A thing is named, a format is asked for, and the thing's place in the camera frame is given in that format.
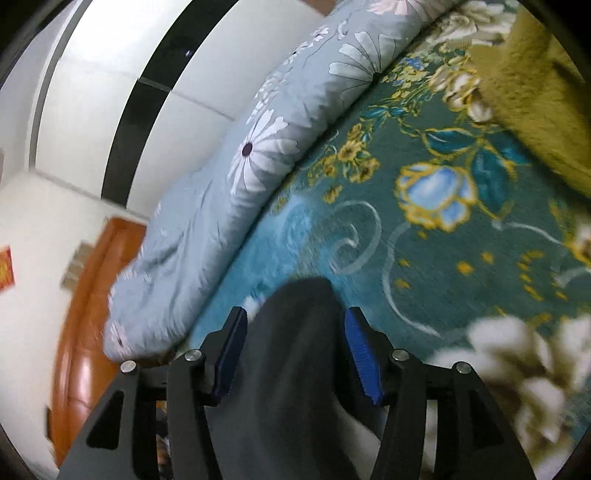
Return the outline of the olive green knit sweater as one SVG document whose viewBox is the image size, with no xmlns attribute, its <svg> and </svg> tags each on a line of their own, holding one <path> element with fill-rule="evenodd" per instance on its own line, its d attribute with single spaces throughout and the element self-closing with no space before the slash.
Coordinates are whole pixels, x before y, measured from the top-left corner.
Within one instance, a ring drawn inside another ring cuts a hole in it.
<svg viewBox="0 0 591 480">
<path fill-rule="evenodd" d="M 495 120 L 577 192 L 590 195 L 590 90 L 566 50 L 524 6 L 505 42 L 469 50 Z"/>
</svg>

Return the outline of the light blue floral quilt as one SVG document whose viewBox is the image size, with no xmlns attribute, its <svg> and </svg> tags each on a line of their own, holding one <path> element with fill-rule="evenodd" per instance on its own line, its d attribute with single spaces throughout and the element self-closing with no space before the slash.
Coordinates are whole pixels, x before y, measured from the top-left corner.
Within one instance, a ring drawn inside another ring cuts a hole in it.
<svg viewBox="0 0 591 480">
<path fill-rule="evenodd" d="M 341 1 L 276 66 L 198 170 L 162 196 L 108 296 L 112 361 L 160 355 L 197 320 L 264 204 L 297 162 L 449 1 Z"/>
</svg>

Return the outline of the black and grey fleece jacket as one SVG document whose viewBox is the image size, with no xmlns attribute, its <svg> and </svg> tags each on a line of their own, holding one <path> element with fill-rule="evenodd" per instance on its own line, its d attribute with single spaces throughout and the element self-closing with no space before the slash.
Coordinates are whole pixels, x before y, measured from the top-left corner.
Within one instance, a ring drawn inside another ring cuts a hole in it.
<svg viewBox="0 0 591 480">
<path fill-rule="evenodd" d="M 223 478 L 370 478 L 385 413 L 363 392 L 344 316 L 322 277 L 263 303 L 229 395 L 207 413 Z"/>
</svg>

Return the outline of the wooden headboard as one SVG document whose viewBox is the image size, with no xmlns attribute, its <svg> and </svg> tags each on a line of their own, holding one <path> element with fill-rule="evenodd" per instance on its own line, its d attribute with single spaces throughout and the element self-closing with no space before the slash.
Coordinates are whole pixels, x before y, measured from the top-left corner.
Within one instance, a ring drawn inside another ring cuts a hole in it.
<svg viewBox="0 0 591 480">
<path fill-rule="evenodd" d="M 118 371 L 103 353 L 108 294 L 116 276 L 138 253 L 144 235 L 143 225 L 111 218 L 82 269 L 54 362 L 48 433 L 57 465 Z"/>
</svg>

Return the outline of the green floral bed blanket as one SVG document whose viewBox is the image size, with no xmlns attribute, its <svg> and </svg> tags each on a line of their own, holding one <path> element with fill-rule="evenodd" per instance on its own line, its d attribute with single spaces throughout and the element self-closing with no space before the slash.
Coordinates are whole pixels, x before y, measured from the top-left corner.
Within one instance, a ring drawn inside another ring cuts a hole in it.
<svg viewBox="0 0 591 480">
<path fill-rule="evenodd" d="M 324 276 L 419 358 L 472 364 L 550 479 L 590 423 L 590 220 L 481 95 L 469 48 L 517 10 L 467 1 L 394 61 L 270 199 L 187 343 Z"/>
</svg>

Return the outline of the white black striped wardrobe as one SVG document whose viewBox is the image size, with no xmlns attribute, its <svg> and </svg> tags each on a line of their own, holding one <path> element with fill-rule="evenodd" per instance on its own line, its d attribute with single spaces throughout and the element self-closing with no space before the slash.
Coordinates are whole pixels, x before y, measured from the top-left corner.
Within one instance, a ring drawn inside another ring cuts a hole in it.
<svg viewBox="0 0 591 480">
<path fill-rule="evenodd" d="M 41 89 L 34 170 L 147 216 L 329 1 L 82 1 Z"/>
</svg>

